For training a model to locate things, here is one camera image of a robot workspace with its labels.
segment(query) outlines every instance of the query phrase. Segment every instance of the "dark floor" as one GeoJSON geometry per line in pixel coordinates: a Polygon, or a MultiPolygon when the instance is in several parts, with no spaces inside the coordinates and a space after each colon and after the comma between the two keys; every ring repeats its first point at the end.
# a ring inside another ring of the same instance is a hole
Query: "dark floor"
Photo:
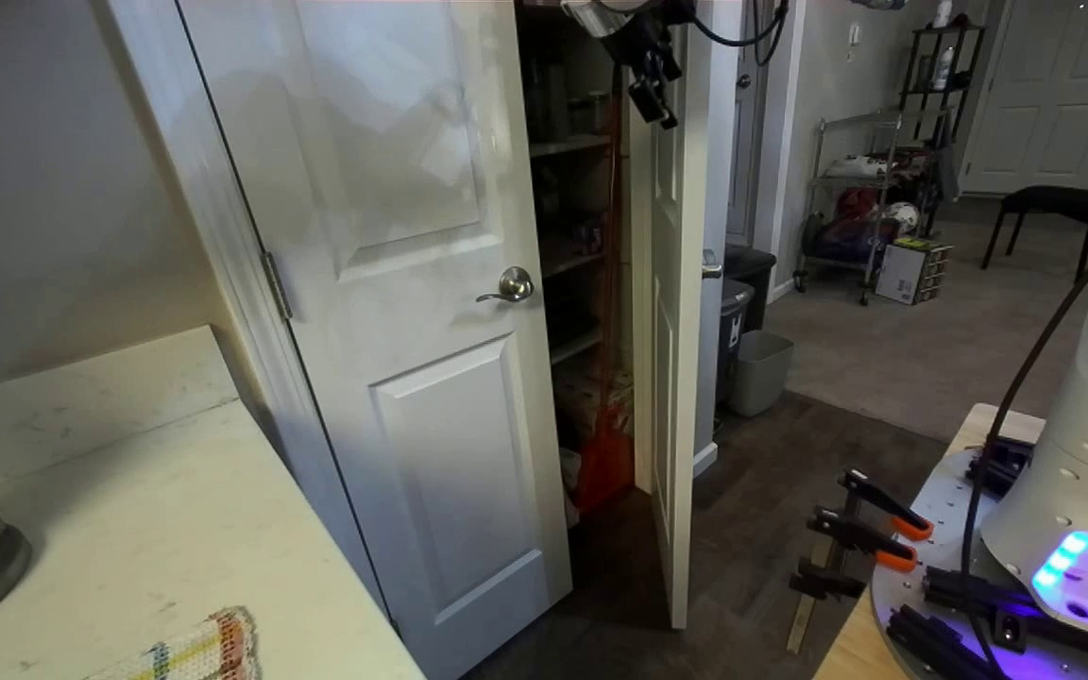
{"type": "Polygon", "coordinates": [[[627,494],[571,535],[574,593],[473,676],[813,676],[851,601],[814,604],[803,648],[787,632],[803,518],[838,506],[847,468],[915,500],[943,441],[808,395],[721,423],[721,460],[695,485],[690,626],[666,626],[661,562],[644,494],[627,494]]]}

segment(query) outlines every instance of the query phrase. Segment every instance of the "wall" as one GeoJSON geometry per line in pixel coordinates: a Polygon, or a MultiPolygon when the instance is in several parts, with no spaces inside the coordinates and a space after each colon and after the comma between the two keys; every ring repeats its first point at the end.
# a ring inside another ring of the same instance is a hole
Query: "wall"
{"type": "Polygon", "coordinates": [[[787,44],[768,73],[758,142],[757,246],[777,256],[774,296],[796,269],[808,217],[813,132],[819,122],[894,104],[911,34],[934,20],[934,0],[867,10],[851,0],[794,0],[787,44]]]}
{"type": "Polygon", "coordinates": [[[89,0],[0,0],[0,376],[225,321],[89,0]]]}

